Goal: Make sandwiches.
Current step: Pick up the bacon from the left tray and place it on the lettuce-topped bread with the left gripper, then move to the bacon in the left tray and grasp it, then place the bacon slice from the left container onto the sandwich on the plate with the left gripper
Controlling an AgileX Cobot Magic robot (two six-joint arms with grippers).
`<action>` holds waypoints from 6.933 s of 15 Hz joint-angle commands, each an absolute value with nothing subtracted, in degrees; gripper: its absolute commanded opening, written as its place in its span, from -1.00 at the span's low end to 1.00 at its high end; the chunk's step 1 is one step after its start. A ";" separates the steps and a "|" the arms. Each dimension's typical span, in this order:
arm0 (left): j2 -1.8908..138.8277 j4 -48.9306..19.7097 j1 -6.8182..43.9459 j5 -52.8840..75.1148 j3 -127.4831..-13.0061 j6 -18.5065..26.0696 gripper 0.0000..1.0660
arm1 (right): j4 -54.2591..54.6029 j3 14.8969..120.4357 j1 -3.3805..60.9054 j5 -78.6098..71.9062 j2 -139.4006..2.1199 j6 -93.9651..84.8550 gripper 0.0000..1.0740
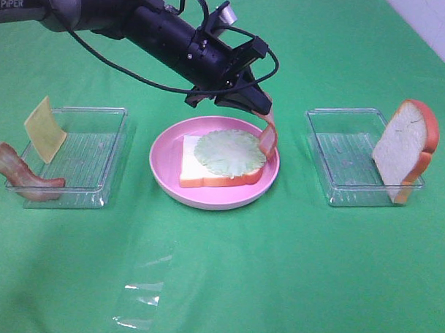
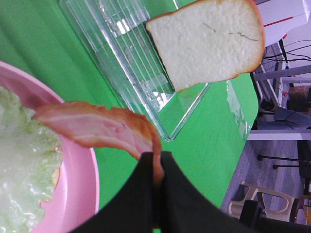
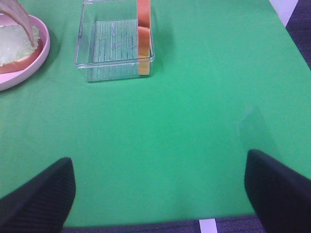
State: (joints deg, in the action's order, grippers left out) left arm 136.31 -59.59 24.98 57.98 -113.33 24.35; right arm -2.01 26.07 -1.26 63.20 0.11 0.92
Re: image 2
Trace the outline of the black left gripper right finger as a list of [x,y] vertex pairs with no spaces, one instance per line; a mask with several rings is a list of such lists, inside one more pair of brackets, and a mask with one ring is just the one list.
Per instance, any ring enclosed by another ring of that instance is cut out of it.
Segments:
[[165,172],[160,194],[162,233],[254,232],[207,200],[184,175],[171,152],[162,152],[161,165]]

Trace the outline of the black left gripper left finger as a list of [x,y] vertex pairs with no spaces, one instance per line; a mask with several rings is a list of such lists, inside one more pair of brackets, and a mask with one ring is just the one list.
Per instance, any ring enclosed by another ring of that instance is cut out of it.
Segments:
[[96,215],[72,233],[151,233],[153,154],[145,152],[124,186]]

